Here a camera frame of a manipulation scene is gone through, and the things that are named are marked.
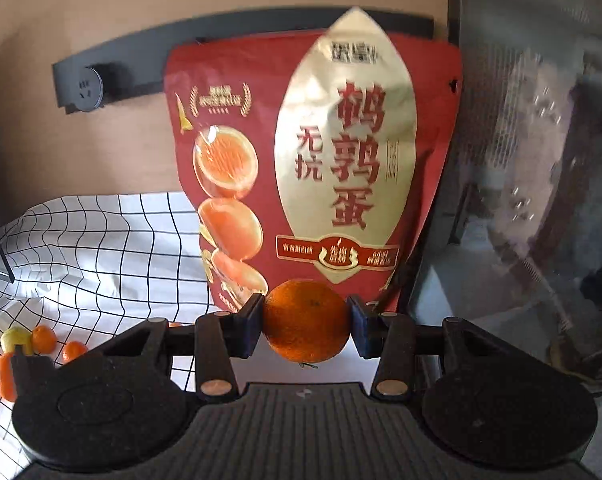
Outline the yellow-green pear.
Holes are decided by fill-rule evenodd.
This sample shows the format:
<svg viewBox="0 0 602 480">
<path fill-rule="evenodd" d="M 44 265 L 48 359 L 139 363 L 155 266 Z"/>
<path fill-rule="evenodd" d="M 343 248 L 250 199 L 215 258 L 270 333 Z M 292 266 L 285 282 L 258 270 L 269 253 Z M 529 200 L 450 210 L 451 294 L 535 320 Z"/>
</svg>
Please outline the yellow-green pear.
<svg viewBox="0 0 602 480">
<path fill-rule="evenodd" d="M 0 336 L 2 352 L 15 352 L 16 347 L 21 347 L 24 356 L 34 354 L 32 333 L 21 326 L 12 326 Z"/>
</svg>

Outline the large orange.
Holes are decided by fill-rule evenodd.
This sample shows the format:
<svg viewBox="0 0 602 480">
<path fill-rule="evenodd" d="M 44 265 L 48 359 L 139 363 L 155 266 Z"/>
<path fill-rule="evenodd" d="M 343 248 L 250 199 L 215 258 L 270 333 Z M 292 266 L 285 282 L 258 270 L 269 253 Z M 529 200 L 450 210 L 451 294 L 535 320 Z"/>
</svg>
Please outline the large orange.
<svg viewBox="0 0 602 480">
<path fill-rule="evenodd" d="M 8 402 L 14 402 L 18 396 L 11 367 L 13 356 L 13 352 L 6 352 L 0 356 L 0 397 Z"/>
</svg>

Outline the small mandarin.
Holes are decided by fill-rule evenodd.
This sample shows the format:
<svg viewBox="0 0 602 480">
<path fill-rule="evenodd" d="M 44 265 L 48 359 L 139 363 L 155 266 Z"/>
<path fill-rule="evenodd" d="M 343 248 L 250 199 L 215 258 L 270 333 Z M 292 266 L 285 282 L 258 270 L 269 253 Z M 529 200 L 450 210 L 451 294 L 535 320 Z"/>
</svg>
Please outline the small mandarin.
<svg viewBox="0 0 602 480">
<path fill-rule="evenodd" d="M 83 344 L 82 341 L 72 340 L 67 342 L 62 350 L 62 360 L 64 364 L 68 364 L 73 360 L 79 358 L 80 356 L 84 356 L 85 353 L 88 352 L 88 348 L 86 344 Z"/>
<path fill-rule="evenodd" d="M 57 335 L 49 326 L 36 326 L 32 330 L 32 345 L 35 353 L 51 354 L 57 346 Z"/>
</svg>

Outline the white black grid tablecloth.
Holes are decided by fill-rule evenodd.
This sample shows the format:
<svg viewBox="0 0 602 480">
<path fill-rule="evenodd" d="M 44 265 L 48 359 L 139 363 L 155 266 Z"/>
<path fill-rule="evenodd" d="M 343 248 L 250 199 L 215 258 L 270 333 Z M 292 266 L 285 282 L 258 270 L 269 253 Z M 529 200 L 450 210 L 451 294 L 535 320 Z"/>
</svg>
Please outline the white black grid tablecloth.
<svg viewBox="0 0 602 480">
<path fill-rule="evenodd" d="M 70 341 L 94 348 L 146 318 L 186 325 L 216 309 L 182 192 L 48 200 L 1 228 L 0 244 L 14 275 L 0 280 L 0 337 L 45 325 L 54 362 Z M 11 409 L 0 397 L 0 479 L 28 463 Z"/>
</svg>

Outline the black framed glass panel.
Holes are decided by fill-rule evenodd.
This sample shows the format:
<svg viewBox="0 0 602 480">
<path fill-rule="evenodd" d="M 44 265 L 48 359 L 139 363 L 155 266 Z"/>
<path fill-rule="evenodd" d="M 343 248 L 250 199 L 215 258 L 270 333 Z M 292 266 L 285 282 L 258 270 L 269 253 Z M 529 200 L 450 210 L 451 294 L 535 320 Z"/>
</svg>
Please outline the black framed glass panel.
<svg viewBox="0 0 602 480">
<path fill-rule="evenodd" d="M 449 0 L 447 28 L 461 107 L 408 311 L 578 379 L 602 478 L 602 0 Z"/>
</svg>

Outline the small mandarin beside pear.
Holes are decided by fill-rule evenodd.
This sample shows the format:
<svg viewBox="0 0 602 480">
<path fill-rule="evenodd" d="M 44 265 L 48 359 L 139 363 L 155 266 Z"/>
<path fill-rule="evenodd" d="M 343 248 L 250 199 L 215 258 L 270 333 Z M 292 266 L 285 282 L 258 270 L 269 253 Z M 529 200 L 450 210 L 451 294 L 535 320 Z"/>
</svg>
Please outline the small mandarin beside pear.
<svg viewBox="0 0 602 480">
<path fill-rule="evenodd" d="M 32 345 L 35 353 L 51 354 L 57 346 L 57 335 L 49 326 L 36 326 L 32 330 Z"/>
</svg>

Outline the red quail egg snack bag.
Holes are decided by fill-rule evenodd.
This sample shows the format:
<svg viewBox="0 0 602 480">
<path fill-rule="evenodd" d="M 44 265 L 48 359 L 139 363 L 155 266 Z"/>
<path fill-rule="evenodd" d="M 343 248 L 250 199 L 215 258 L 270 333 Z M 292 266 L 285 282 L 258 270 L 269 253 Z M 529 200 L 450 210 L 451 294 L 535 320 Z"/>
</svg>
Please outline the red quail egg snack bag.
<svg viewBox="0 0 602 480">
<path fill-rule="evenodd" d="M 429 216 L 460 105 L 462 57 L 428 41 L 413 66 L 435 92 L 380 115 L 341 93 L 325 125 L 317 95 L 286 99 L 271 136 L 172 122 L 179 181 L 201 224 L 214 304 L 240 309 L 289 280 L 369 304 L 397 298 Z"/>
</svg>

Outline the dark wall power strip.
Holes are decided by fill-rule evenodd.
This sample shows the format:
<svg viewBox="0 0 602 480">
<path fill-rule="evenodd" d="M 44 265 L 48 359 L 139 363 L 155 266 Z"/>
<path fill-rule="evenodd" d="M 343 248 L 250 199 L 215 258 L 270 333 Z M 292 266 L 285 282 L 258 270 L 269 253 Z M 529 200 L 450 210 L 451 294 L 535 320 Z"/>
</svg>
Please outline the dark wall power strip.
<svg viewBox="0 0 602 480">
<path fill-rule="evenodd" d="M 356 6 L 241 10 L 161 25 L 54 64 L 57 103 L 88 113 L 163 93 L 172 122 L 226 125 L 271 136 L 289 96 L 317 95 L 312 122 L 325 125 L 341 93 L 380 115 L 420 90 L 435 92 L 413 66 L 433 38 L 432 18 Z"/>
</svg>

